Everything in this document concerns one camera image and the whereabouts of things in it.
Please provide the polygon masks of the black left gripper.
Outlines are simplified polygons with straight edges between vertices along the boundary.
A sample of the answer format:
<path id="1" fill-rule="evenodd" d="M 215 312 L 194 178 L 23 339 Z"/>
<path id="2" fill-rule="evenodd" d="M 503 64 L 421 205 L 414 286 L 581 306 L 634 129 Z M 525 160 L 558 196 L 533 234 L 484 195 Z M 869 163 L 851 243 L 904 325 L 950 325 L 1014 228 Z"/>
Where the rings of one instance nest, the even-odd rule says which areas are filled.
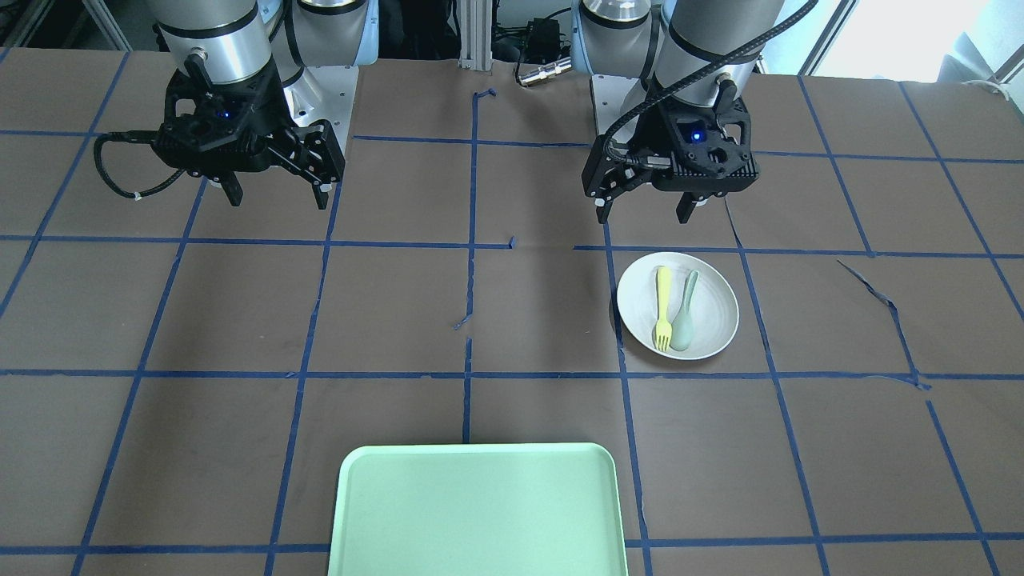
<path id="1" fill-rule="evenodd" d="M 610 218 L 611 199 L 644 183 L 682 193 L 677 220 L 686 225 L 698 201 L 740 192 L 757 179 L 752 118 L 738 84 L 719 80 L 707 108 L 669 96 L 615 135 L 599 135 L 586 160 L 582 188 L 595 199 L 601 227 Z"/>

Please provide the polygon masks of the robot left arm silver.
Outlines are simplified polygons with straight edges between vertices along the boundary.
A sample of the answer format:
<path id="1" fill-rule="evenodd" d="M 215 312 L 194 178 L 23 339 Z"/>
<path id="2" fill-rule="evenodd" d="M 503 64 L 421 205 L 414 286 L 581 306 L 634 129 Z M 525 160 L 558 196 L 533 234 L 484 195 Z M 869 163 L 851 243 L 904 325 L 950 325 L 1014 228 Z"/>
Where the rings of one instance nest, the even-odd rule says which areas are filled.
<path id="1" fill-rule="evenodd" d="M 597 136 L 582 190 L 600 223 L 636 187 L 680 196 L 688 222 L 760 175 L 743 102 L 760 50 L 804 15 L 780 1 L 577 1 L 575 70 L 593 80 Z"/>

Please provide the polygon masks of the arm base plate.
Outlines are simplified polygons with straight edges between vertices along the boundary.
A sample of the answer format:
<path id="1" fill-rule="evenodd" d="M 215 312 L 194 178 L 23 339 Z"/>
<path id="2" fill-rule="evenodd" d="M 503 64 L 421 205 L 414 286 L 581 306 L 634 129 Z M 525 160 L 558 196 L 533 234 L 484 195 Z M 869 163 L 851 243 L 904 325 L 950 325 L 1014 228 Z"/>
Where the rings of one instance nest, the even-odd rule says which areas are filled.
<path id="1" fill-rule="evenodd" d="M 344 152 L 359 73 L 358 66 L 315 66 L 303 69 L 296 79 L 284 81 L 282 87 L 293 121 L 299 126 L 329 121 Z"/>
<path id="2" fill-rule="evenodd" d="M 591 92 L 594 102 L 594 124 L 600 138 L 607 129 L 630 109 L 644 102 L 651 94 L 658 94 L 662 84 L 655 80 L 626 78 L 611 75 L 595 75 L 591 78 Z M 638 131 L 641 118 L 629 121 L 614 135 L 613 147 L 626 154 L 635 154 L 635 149 L 647 150 L 656 156 L 668 156 L 668 147 L 657 142 L 637 141 L 632 143 Z"/>

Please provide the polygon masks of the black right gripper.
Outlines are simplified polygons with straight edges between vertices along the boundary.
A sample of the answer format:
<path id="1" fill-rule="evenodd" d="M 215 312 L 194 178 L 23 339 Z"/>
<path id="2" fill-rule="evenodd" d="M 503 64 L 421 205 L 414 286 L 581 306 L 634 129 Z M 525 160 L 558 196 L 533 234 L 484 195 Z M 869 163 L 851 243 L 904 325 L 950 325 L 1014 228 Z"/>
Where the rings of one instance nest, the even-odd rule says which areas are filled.
<path id="1" fill-rule="evenodd" d="M 318 210 L 328 208 L 333 186 L 343 179 L 344 154 L 329 121 L 293 121 L 278 63 L 220 85 L 200 56 L 186 56 L 183 66 L 169 80 L 164 120 L 151 143 L 165 164 L 218 182 L 232 207 L 244 198 L 238 172 L 278 166 L 309 182 Z"/>

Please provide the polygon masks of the robot right arm silver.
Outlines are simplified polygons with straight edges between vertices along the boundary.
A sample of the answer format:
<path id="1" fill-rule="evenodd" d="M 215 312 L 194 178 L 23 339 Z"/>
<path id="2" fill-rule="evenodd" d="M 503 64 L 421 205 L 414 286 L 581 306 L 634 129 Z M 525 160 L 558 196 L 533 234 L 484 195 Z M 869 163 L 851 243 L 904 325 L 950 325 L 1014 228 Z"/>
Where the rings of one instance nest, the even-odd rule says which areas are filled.
<path id="1" fill-rule="evenodd" d="M 325 209 L 343 179 L 340 121 L 351 108 L 314 69 L 357 70 L 379 54 L 377 1 L 150 1 L 176 63 L 151 149 L 242 203 L 239 174 L 278 166 Z"/>

